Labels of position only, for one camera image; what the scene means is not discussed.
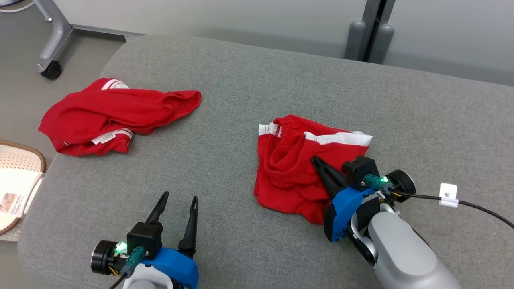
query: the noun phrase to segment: gray couch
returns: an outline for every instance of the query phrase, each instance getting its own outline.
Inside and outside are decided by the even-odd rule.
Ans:
[[[348,240],[330,243],[300,215],[252,194],[258,125],[296,114],[373,135],[381,172],[400,168],[419,194],[457,198],[514,220],[514,88],[215,40],[144,36],[102,77],[160,91],[198,89],[190,115],[137,135],[128,154],[58,155],[24,222],[19,251],[40,288],[108,288],[91,272],[98,241],[124,240],[164,191],[165,247],[199,197],[199,288],[379,288]],[[397,208],[463,288],[512,288],[514,231],[478,210],[409,200]]]

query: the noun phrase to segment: gray robot arm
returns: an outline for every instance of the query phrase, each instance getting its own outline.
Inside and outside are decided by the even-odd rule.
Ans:
[[[397,214],[374,215],[368,230],[377,254],[375,275],[384,289],[461,288],[434,251]]]

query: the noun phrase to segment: green led light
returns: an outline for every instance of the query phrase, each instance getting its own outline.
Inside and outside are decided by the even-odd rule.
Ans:
[[[118,254],[125,254],[127,253],[128,245],[127,243],[120,242],[116,244],[116,253]]]

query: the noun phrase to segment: red cloth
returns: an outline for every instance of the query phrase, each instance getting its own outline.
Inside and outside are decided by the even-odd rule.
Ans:
[[[259,168],[253,194],[266,208],[304,215],[323,224],[329,197],[310,159],[317,155],[334,168],[364,155],[371,136],[326,127],[295,115],[259,126]]]
[[[127,153],[132,132],[150,134],[156,127],[192,112],[200,100],[199,91],[163,93],[128,88],[121,81],[103,78],[52,106],[39,131],[60,153]]]

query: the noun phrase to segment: clothing label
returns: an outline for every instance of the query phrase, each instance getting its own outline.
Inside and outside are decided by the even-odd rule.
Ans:
[[[0,202],[0,212],[18,215],[24,199],[22,195],[5,193]]]
[[[98,136],[97,138],[95,138],[91,141],[97,145],[99,143],[106,143],[115,137],[116,137],[116,134],[114,132],[109,132],[109,133],[103,134],[101,136]]]

